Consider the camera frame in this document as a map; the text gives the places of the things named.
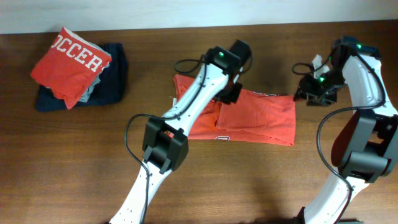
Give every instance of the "red cloth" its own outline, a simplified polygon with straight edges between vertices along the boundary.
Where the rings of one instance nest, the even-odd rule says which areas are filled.
[[[62,28],[30,75],[37,83],[51,88],[54,96],[71,109],[111,60],[106,53]]]
[[[174,76],[177,100],[193,78]],[[268,96],[241,90],[236,104],[210,102],[193,124],[189,139],[222,139],[294,145],[296,127],[293,96]]]

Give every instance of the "wood grain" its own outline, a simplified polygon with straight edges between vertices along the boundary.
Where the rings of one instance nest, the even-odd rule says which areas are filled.
[[[264,93],[296,90],[295,62],[327,55],[343,34],[378,46],[387,91],[398,106],[396,21],[284,24],[197,29],[79,32],[101,44],[120,42],[129,62],[122,102],[70,111],[34,109],[38,84],[30,71],[56,33],[0,35],[0,220],[2,223],[103,223],[122,205],[139,165],[124,148],[123,131],[136,113],[161,115],[175,96],[174,62],[198,58],[210,47],[245,40],[254,53],[244,88]],[[318,123],[350,105],[341,90],[328,108],[296,104],[295,146],[231,141],[190,141],[183,165],[161,186],[148,223],[239,223],[290,218],[317,195],[328,177],[315,148]],[[331,146],[351,113],[325,126],[323,150]],[[132,124],[131,149],[142,155],[145,119]],[[345,218],[396,223],[398,172],[361,192]]]

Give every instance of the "white background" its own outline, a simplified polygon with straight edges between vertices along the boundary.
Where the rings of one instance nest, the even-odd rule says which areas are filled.
[[[0,33],[397,19],[398,0],[1,0]]]

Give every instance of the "wooden table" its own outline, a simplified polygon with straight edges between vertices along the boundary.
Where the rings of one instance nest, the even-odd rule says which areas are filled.
[[[0,35],[0,220],[2,223],[103,223],[122,205],[139,165],[124,148],[127,120],[136,113],[161,115],[175,96],[174,62],[198,58],[209,48],[245,40],[254,53],[244,88],[264,93],[296,90],[290,68],[328,55],[330,44],[352,35],[379,47],[382,75],[398,106],[397,21],[194,29],[78,32],[90,42],[120,42],[129,62],[122,102],[70,111],[34,109],[38,84],[30,71],[56,33]],[[329,171],[315,131],[328,112],[350,105],[348,89],[331,107],[296,104],[295,146],[232,141],[190,141],[183,165],[162,184],[149,206],[148,223],[239,223],[295,216],[308,205]],[[330,155],[352,113],[332,118],[322,134]],[[131,126],[129,142],[139,156],[145,119]],[[396,223],[398,171],[361,192],[345,218]]]

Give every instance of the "black folded clothing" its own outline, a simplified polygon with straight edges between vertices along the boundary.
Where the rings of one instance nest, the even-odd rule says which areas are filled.
[[[112,62],[99,75],[101,82],[95,85],[88,101],[86,103],[79,101],[75,107],[117,103],[123,97],[127,76],[127,60],[123,46],[122,44],[104,44],[100,47],[112,55]],[[51,89],[40,86],[36,110],[46,112],[66,108],[64,101],[54,97]]]

